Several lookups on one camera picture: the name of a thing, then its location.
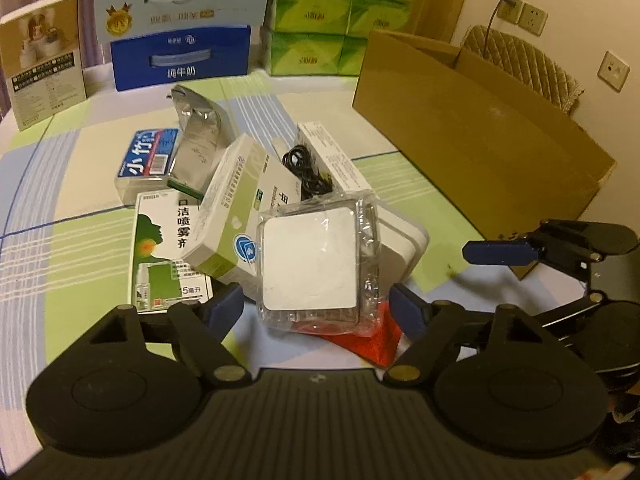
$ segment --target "quilted fabric cover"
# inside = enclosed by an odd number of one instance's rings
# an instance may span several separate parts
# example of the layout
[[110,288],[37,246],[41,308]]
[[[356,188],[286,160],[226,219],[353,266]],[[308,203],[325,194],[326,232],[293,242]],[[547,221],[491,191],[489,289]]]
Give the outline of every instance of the quilted fabric cover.
[[[462,47],[482,56],[486,27],[471,27]],[[580,83],[554,63],[549,56],[530,43],[496,30],[489,31],[485,59],[534,89],[569,114],[578,96],[584,92]]]

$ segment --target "stack of tissue packs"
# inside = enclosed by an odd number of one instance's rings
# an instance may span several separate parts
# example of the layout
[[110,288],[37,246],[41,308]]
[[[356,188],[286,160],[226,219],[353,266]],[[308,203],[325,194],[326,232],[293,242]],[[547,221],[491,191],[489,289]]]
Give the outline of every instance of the stack of tissue packs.
[[374,28],[399,30],[412,0],[270,0],[271,75],[359,75]]

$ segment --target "ribbed black surface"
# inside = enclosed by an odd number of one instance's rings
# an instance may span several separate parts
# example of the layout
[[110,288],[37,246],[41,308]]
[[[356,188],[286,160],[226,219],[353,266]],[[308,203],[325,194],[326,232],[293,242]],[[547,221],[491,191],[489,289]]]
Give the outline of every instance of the ribbed black surface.
[[46,449],[15,480],[570,480],[598,458],[485,452],[452,435],[421,394],[372,370],[265,370],[216,393],[187,431],[155,449],[90,459]]

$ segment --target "plaid tablecloth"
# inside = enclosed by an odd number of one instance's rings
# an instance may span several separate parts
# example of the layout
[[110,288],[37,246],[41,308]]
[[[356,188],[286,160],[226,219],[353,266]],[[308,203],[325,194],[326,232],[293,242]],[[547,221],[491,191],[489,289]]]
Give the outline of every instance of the plaid tablecloth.
[[[8,473],[39,449],[24,410],[33,378],[126,301],[134,215],[113,179],[130,138],[137,129],[177,126],[170,85],[116,92],[110,65],[88,70],[86,80],[85,103],[23,132],[11,113],[0,123],[0,467]],[[410,280],[423,297],[485,311],[508,302],[536,313],[581,296],[577,282],[546,267],[523,282],[508,269],[469,267],[460,249],[478,233],[351,108],[355,84],[256,71],[187,86],[223,105],[270,151],[271,139],[294,139],[296,122],[323,123],[380,197],[429,231]],[[266,330],[250,304],[225,345],[252,372],[367,365],[320,338]]]

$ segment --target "wall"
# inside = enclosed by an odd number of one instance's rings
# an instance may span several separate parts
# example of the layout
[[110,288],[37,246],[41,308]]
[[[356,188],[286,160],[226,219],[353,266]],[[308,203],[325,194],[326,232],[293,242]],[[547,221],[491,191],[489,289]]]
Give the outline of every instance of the wall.
[[[640,0],[523,0],[549,13],[537,38],[496,18],[497,30],[535,44],[585,88],[573,118],[618,162],[584,219],[620,222],[640,234]],[[452,43],[486,25],[498,0],[465,0]],[[596,73],[610,50],[631,71],[618,94]]]

